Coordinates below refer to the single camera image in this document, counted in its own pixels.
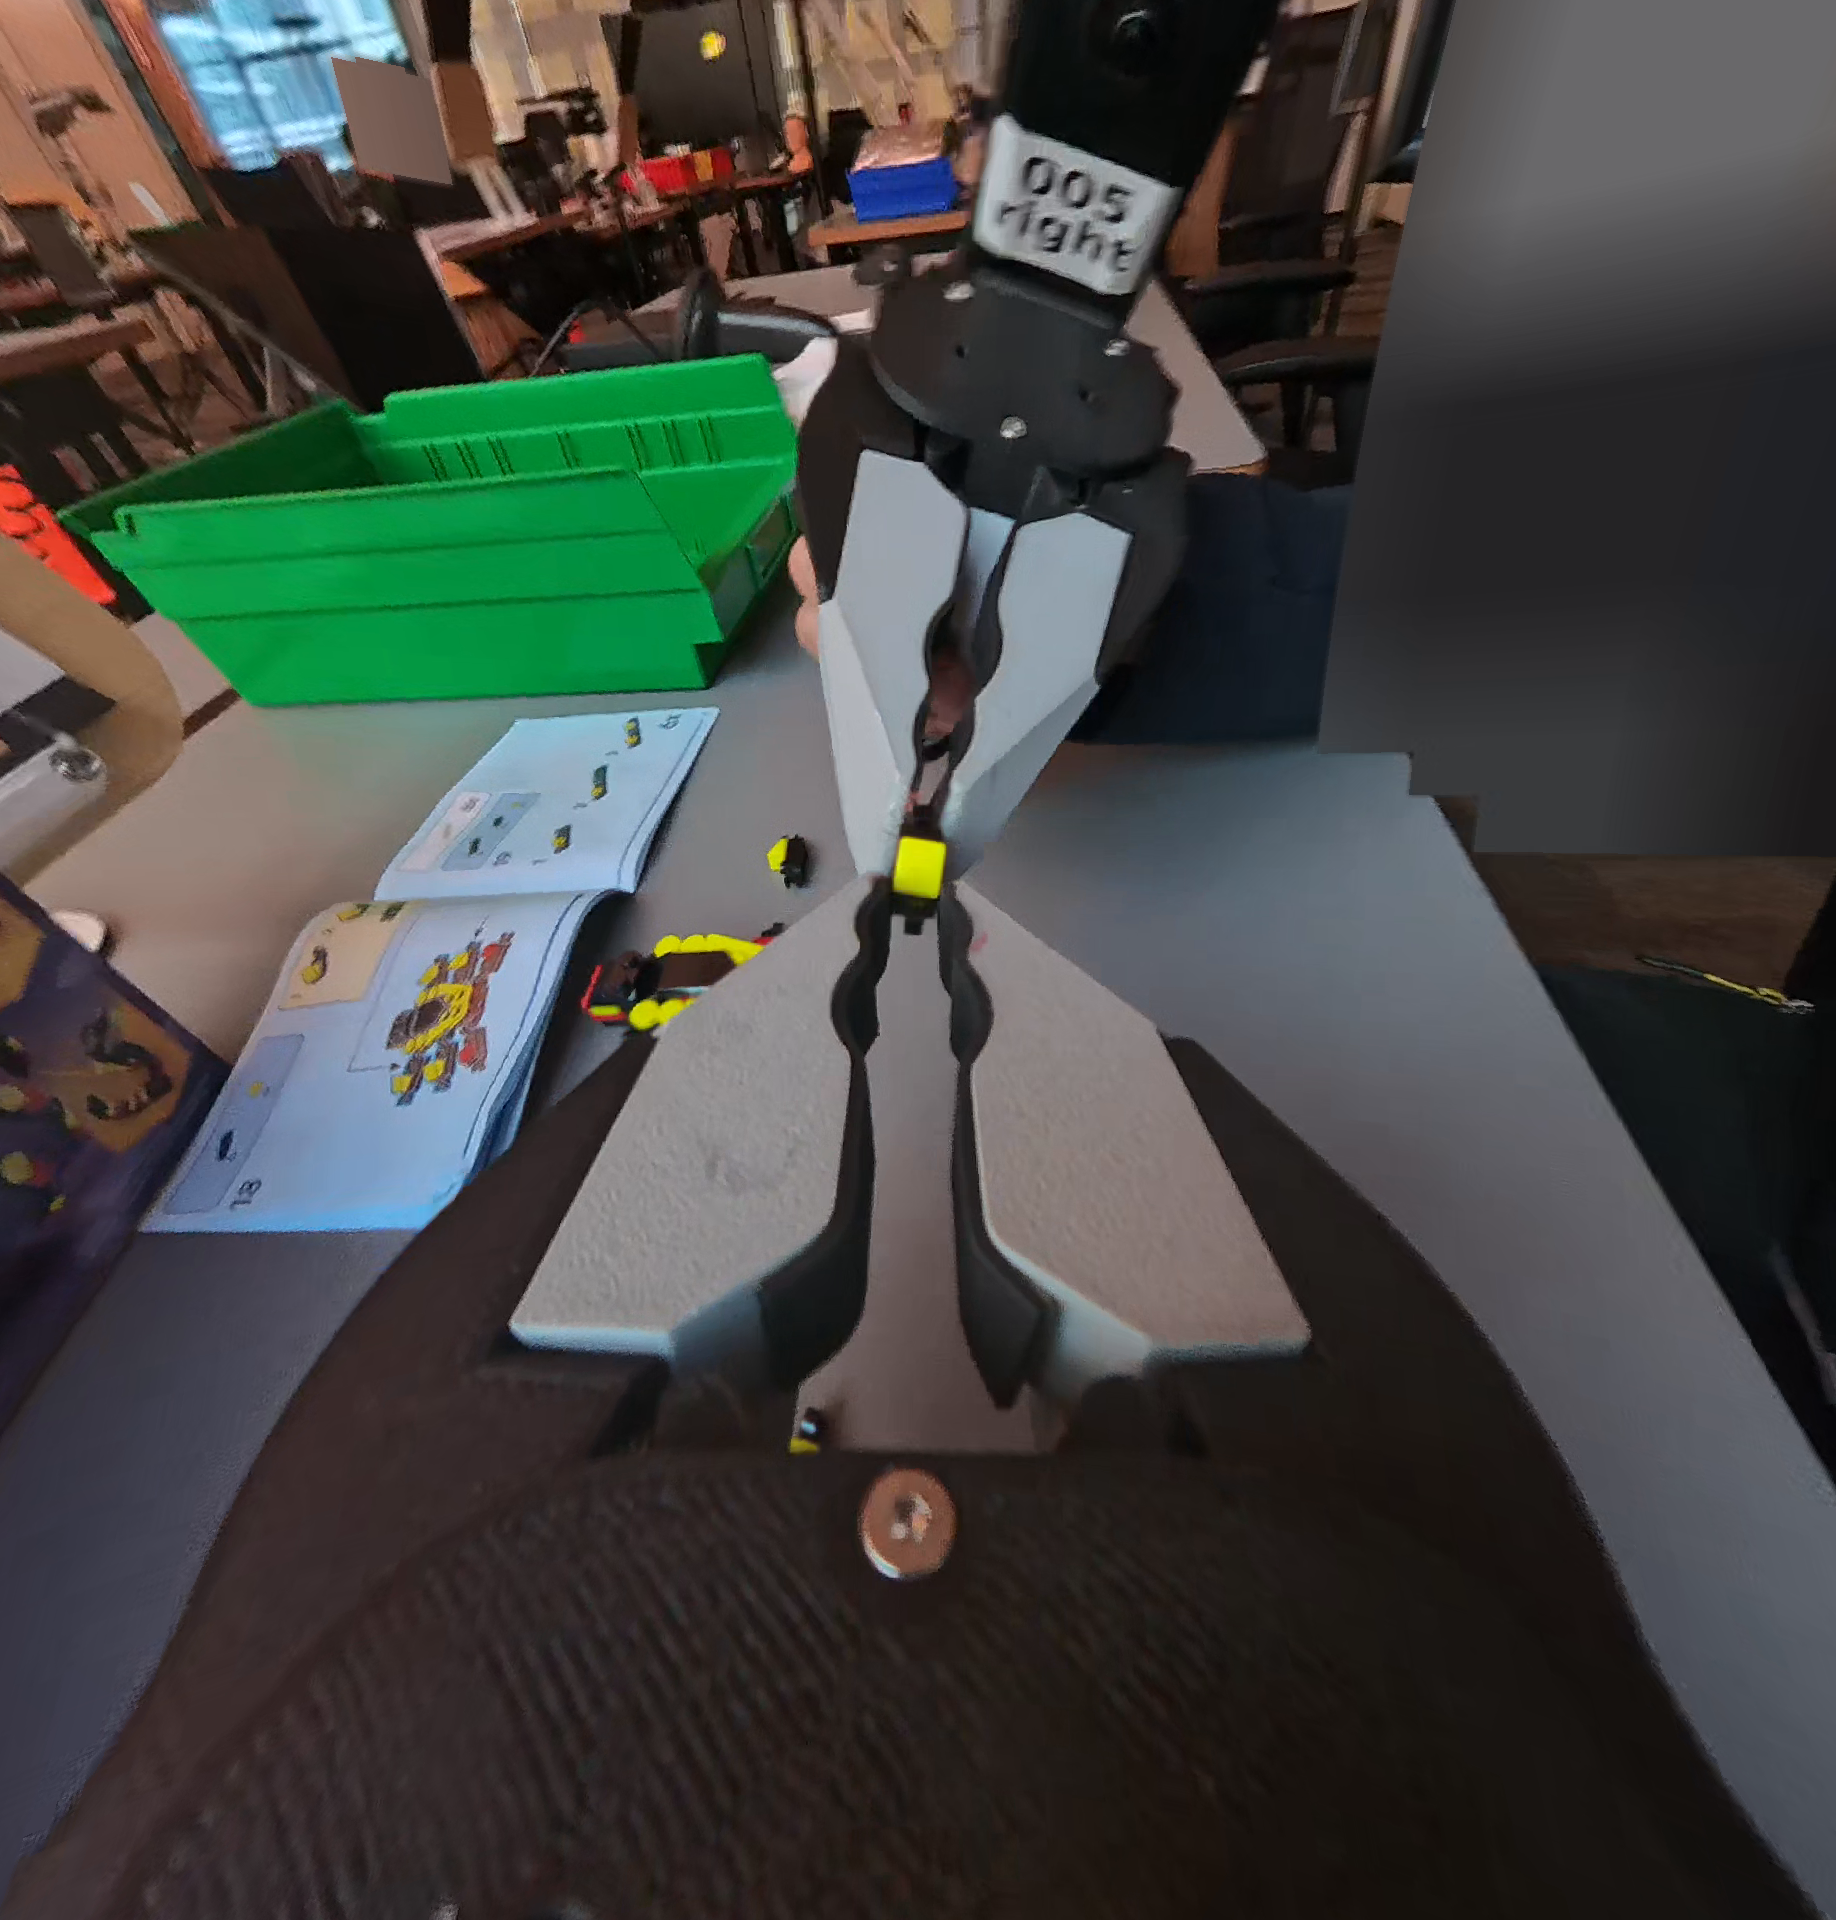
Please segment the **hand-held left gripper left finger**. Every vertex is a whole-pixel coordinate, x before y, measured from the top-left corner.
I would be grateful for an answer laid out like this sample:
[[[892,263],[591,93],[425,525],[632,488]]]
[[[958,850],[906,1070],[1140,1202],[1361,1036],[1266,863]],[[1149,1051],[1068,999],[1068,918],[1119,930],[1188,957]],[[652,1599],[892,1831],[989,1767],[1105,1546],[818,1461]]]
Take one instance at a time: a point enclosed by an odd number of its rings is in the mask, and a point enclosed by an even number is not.
[[[786,1391],[865,1291],[881,882],[854,876],[648,1044],[509,1318],[536,1352]]]

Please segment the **purple lego set box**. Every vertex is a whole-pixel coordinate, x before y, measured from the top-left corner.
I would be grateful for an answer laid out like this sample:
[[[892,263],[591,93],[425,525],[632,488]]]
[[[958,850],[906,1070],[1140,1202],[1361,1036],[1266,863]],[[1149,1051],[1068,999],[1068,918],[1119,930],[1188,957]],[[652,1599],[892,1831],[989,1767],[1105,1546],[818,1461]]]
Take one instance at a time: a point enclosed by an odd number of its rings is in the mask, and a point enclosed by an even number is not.
[[[0,872],[0,1437],[226,1077]]]

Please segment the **orange object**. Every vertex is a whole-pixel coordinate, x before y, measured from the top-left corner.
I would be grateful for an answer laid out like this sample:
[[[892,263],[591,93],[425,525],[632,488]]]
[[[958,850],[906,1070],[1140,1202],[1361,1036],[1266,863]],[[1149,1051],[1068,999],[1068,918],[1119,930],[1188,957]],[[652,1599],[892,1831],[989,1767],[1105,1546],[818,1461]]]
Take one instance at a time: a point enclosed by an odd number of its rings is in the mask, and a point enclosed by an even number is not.
[[[89,559],[89,552],[60,525],[56,512],[32,488],[10,453],[0,446],[0,534],[16,542],[34,561],[84,598],[118,611],[119,593]]]

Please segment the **green storage bin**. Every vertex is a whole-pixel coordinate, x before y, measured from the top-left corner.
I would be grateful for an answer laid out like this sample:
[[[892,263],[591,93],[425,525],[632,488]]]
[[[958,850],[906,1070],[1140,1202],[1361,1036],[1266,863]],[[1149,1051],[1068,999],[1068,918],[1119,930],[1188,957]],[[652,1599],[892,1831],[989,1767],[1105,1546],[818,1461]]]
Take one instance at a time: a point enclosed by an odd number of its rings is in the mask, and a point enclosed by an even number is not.
[[[764,464],[64,514],[261,707],[708,688],[795,538]]]
[[[490,690],[708,688],[795,531],[756,355],[402,392],[353,435],[390,624],[521,657]]]

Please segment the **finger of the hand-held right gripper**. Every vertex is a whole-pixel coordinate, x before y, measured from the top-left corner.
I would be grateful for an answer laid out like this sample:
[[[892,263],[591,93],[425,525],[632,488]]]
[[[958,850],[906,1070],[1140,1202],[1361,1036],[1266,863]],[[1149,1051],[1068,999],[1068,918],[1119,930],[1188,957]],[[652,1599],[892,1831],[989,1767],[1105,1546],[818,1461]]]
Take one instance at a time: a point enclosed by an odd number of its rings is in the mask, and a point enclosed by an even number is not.
[[[818,671],[847,846],[888,876],[918,780],[930,643],[952,612],[965,505],[911,458],[857,460],[836,586],[818,611]]]
[[[979,601],[976,688],[953,725],[933,820],[965,876],[1099,688],[1099,653],[1130,534],[1091,512],[1023,521]]]

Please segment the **wooden instruction board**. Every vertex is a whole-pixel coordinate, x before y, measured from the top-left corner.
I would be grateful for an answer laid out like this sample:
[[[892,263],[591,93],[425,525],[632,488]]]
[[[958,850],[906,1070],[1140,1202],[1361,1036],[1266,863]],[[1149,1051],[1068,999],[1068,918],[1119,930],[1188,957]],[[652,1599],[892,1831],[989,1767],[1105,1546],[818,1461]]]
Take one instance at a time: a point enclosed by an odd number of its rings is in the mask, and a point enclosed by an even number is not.
[[[30,882],[161,780],[182,736],[133,629],[0,534],[0,873]]]

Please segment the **black office chair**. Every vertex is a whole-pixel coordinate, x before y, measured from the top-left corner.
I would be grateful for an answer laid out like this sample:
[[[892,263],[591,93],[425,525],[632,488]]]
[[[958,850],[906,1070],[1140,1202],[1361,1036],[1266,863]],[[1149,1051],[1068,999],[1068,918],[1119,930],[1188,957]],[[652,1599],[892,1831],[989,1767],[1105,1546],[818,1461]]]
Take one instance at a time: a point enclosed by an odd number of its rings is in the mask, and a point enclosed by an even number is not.
[[[1355,282],[1341,258],[1264,258],[1175,286],[1179,310],[1232,396],[1271,388],[1279,439],[1266,476],[1307,492],[1355,480],[1379,338],[1325,329]]]

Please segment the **black tilted monitor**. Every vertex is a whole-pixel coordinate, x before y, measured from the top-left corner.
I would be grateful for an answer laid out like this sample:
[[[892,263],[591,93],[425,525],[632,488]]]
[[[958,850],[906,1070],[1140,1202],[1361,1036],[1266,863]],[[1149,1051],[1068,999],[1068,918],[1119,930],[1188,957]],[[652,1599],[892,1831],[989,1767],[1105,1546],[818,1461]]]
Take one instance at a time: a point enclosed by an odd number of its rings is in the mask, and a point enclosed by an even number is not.
[[[145,227],[137,257],[317,388],[363,413],[485,381],[419,242],[371,227]]]

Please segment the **black yellow red lego body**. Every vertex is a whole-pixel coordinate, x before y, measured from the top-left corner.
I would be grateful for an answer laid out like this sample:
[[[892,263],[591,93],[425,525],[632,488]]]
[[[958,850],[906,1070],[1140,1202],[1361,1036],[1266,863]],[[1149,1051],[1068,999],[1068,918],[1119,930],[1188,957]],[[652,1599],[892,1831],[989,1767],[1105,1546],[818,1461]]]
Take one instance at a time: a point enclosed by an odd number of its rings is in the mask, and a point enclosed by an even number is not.
[[[588,975],[581,1013],[607,1028],[658,1032],[783,930],[786,924],[774,921],[753,938],[668,933],[656,946],[619,951]]]

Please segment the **grey panel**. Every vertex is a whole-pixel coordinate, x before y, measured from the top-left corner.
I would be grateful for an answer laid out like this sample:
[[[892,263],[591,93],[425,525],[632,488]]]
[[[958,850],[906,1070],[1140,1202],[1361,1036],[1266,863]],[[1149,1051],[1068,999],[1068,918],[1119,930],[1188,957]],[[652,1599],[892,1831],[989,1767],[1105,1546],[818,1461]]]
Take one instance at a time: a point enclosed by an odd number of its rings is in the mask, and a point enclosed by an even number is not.
[[[377,179],[447,185],[452,158],[431,84],[391,60],[330,60],[356,166]]]

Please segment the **lego instruction booklet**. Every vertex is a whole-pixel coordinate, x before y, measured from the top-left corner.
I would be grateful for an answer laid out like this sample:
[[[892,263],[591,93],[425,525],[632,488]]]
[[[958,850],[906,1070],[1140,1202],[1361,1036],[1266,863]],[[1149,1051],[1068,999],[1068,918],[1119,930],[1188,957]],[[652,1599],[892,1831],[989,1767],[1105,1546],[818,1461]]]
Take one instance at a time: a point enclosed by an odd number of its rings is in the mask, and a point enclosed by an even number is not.
[[[166,1233],[417,1229],[511,1142],[571,946],[629,897],[715,707],[513,722],[291,944]]]

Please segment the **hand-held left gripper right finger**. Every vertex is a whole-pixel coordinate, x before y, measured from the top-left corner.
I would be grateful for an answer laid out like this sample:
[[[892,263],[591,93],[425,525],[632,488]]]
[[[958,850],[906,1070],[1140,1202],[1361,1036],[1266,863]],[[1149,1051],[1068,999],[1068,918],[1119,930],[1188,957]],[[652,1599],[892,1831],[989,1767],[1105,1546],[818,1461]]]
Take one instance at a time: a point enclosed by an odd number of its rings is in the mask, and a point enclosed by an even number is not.
[[[1159,1028],[971,885],[952,1000],[960,1324],[1001,1407],[1309,1350],[1304,1308]]]

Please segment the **small blue bin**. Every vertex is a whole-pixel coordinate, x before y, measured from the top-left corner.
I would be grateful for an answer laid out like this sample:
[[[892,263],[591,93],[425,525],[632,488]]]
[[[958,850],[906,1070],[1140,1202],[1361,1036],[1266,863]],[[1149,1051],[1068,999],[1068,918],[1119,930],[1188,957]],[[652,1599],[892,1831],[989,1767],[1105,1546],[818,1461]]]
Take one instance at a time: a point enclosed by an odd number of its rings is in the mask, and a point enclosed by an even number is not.
[[[859,225],[923,218],[958,207],[953,160],[944,153],[898,163],[857,163],[847,171]]]

